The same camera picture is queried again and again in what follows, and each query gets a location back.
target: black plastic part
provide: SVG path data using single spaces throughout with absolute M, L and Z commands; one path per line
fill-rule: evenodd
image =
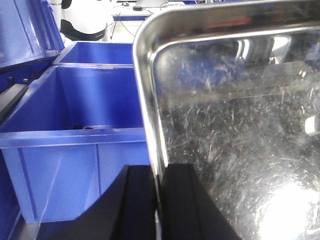
M 71 22 L 64 19 L 61 19 L 60 32 L 62 32 L 67 38 L 73 41 L 98 41 L 102 39 L 106 34 L 105 29 L 93 34 L 80 32 L 72 26 Z
M 156 239 L 156 202 L 155 183 L 150 167 L 130 166 L 118 239 Z
M 14 84 L 0 94 L 0 121 L 5 117 L 13 105 L 22 97 L 27 89 L 27 85 Z
M 108 190 L 79 218 L 51 237 L 51 240 L 116 239 L 129 166 L 125 166 Z
M 150 166 L 125 166 L 84 214 L 49 239 L 155 240 L 155 210 Z
M 192 164 L 169 164 L 161 188 L 164 240 L 241 240 L 214 205 Z

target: scratched metal surface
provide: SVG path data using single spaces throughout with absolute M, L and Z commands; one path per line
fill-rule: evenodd
M 319 39 L 181 43 L 154 60 L 168 162 L 194 164 L 244 240 L 320 239 L 320 137 L 304 129 L 320 113 L 318 61 L 306 60 Z

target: blue storage crate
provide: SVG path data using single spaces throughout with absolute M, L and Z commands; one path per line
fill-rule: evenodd
M 61 52 L 53 64 L 132 66 L 132 43 L 75 41 Z
M 123 165 L 149 164 L 132 67 L 50 67 L 0 132 L 27 223 L 73 220 Z

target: metal tray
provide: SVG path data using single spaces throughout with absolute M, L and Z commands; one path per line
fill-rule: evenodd
M 320 238 L 320 2 L 251 1 L 150 17 L 133 44 L 159 184 L 191 163 L 244 240 Z

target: white robot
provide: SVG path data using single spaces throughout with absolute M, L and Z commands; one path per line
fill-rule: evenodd
M 116 0 L 48 0 L 61 33 L 72 41 L 108 40 Z

